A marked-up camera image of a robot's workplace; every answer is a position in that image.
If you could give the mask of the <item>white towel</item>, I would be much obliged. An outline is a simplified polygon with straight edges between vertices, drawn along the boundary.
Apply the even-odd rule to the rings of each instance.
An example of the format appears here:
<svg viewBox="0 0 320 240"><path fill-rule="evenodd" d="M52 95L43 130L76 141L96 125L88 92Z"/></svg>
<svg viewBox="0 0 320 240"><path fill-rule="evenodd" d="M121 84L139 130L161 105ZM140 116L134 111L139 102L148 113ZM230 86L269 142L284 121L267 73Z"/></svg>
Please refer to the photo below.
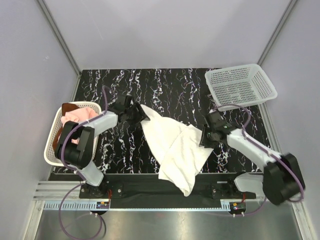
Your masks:
<svg viewBox="0 0 320 240"><path fill-rule="evenodd" d="M185 125L161 116L142 105L149 120L141 122L143 134L160 168L158 178L173 183L185 197L193 191L196 175L200 173L212 148L200 147L202 131L192 124Z"/></svg>

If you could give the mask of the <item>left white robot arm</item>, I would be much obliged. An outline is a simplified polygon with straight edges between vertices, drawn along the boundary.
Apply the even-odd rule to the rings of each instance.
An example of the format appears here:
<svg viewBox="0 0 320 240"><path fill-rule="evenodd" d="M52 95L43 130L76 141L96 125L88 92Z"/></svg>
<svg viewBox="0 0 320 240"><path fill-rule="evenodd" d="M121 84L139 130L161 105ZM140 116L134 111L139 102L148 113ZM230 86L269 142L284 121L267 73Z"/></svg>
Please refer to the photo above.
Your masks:
<svg viewBox="0 0 320 240"><path fill-rule="evenodd" d="M103 198L108 193L108 186L102 182L104 174L93 162L95 138L122 122L135 126L143 120L150 118L140 103L131 95L119 96L98 116L79 123L67 121L54 151L55 157L91 185L90 192L95 197Z"/></svg>

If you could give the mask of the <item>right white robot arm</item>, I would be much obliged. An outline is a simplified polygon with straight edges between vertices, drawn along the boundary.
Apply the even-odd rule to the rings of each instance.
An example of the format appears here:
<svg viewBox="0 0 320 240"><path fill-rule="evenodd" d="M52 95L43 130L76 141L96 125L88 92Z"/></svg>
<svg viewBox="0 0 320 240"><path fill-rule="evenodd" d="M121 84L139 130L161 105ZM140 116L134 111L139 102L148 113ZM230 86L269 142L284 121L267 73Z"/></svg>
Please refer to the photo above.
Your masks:
<svg viewBox="0 0 320 240"><path fill-rule="evenodd" d="M227 185L230 197L254 193L276 206L304 199L306 185L293 154L266 147L248 135L244 127L226 122L218 111L213 111L205 117L199 145L213 149L220 143L237 150L261 170L261 174L240 173Z"/></svg>

